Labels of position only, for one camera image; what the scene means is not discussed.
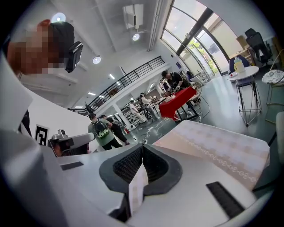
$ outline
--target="large window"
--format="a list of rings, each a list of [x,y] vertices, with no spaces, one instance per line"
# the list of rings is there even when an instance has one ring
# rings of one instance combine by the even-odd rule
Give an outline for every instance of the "large window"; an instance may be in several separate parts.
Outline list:
[[[162,40],[194,74],[203,70],[209,78],[225,75],[229,56],[242,50],[233,31],[196,0],[175,0],[171,7]]]

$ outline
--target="floor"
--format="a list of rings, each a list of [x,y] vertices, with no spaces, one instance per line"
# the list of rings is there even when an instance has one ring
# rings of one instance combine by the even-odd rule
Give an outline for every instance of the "floor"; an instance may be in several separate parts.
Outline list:
[[[267,71],[269,71],[269,69],[262,68],[255,76],[256,86],[259,90],[259,96],[262,104],[262,112],[252,121],[249,127],[246,127],[238,111],[238,98],[235,83],[228,81],[227,76],[215,78],[203,86],[202,96],[211,106],[211,110],[205,118],[201,119],[201,123],[245,134],[264,140],[268,143],[275,132],[275,125],[264,120],[267,112],[266,99],[269,86],[264,84],[261,79]],[[251,87],[244,87],[243,97],[245,106],[251,104],[251,96]],[[273,94],[272,100],[273,102],[281,102],[283,97],[284,89],[277,88]],[[204,113],[208,111],[208,107],[203,101],[201,101],[201,108]],[[283,110],[283,107],[271,107],[268,113],[268,118],[275,120],[276,114]],[[141,124],[138,128],[132,130],[127,137],[129,138],[130,143],[140,143],[144,141],[148,144],[152,144],[161,136],[168,133],[176,125],[177,123],[173,120],[169,119],[165,121],[160,117],[157,121],[149,121]],[[277,144],[275,140],[270,147],[270,165],[264,169],[255,188],[263,186],[276,179],[280,171],[281,165],[279,163]],[[259,190],[255,192],[255,195],[260,197],[269,189],[270,188]]]

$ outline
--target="bottle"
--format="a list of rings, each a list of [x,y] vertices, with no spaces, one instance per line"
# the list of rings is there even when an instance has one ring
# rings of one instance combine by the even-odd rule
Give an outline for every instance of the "bottle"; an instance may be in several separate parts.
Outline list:
[[[234,62],[235,62],[234,69],[236,72],[241,73],[245,70],[243,62],[238,57],[235,57]]]

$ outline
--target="air conditioner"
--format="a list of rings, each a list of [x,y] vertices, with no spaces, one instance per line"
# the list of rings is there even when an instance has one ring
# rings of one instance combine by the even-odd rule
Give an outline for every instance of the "air conditioner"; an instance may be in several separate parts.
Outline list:
[[[139,26],[143,25],[143,4],[128,5],[122,9],[127,29],[139,29]]]

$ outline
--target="red tablecloth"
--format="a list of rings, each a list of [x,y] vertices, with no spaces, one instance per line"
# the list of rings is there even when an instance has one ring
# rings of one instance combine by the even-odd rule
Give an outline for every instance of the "red tablecloth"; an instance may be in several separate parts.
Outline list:
[[[183,89],[175,94],[175,98],[168,102],[163,102],[159,105],[160,113],[162,117],[169,117],[173,120],[175,111],[182,107],[188,100],[196,94],[196,90],[192,87]]]

